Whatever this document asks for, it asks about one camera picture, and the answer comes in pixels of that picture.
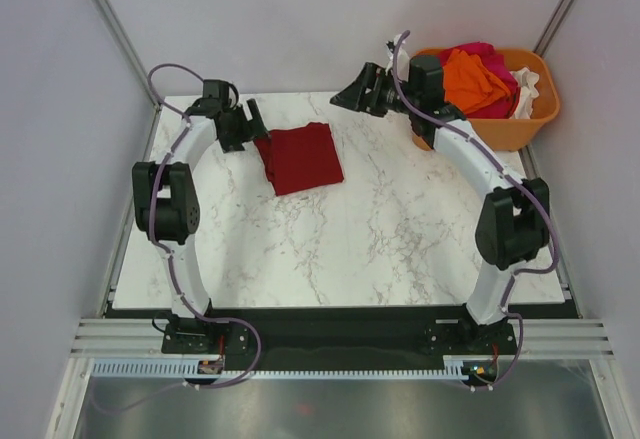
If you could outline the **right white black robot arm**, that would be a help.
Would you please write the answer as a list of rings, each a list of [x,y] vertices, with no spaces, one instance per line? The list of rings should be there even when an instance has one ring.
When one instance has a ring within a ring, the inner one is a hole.
[[[368,62],[330,102],[374,117],[390,111],[407,115],[413,133],[446,157],[481,199],[475,244],[483,263],[457,336],[465,350],[483,351],[494,340],[491,325],[507,316],[516,272],[549,243],[547,184],[514,172],[460,109],[446,101],[444,72],[435,56],[412,58],[405,80],[396,78],[393,69]]]

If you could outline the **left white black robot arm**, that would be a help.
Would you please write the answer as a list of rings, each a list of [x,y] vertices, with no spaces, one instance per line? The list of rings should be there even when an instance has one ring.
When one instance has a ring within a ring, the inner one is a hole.
[[[185,341],[208,352],[219,341],[219,328],[204,319],[211,308],[195,248],[201,220],[193,169],[210,146],[240,152],[246,143],[267,138],[257,102],[240,103],[236,86],[219,79],[203,82],[202,95],[182,113],[181,127],[155,161],[132,168],[134,216],[159,254],[172,294],[172,313],[194,318]]]

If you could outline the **dark red t shirt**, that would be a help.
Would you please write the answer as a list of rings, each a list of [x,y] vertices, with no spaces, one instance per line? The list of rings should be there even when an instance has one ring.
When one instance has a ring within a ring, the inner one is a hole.
[[[254,144],[276,196],[285,196],[344,181],[330,126],[311,122],[303,127],[274,129]]]

